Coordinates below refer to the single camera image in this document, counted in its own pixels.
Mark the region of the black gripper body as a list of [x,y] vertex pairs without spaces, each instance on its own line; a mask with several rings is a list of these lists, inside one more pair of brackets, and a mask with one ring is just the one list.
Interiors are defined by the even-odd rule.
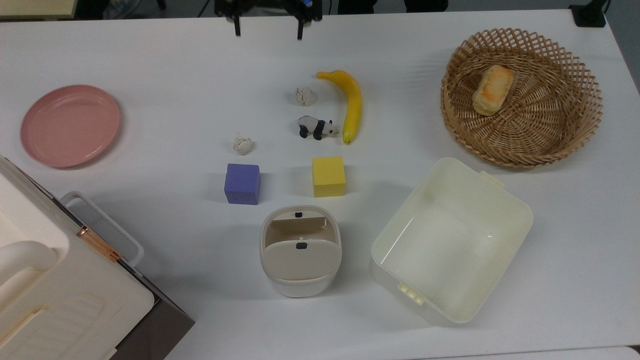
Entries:
[[322,0],[215,0],[214,13],[222,18],[236,19],[254,8],[281,10],[302,22],[323,18]]

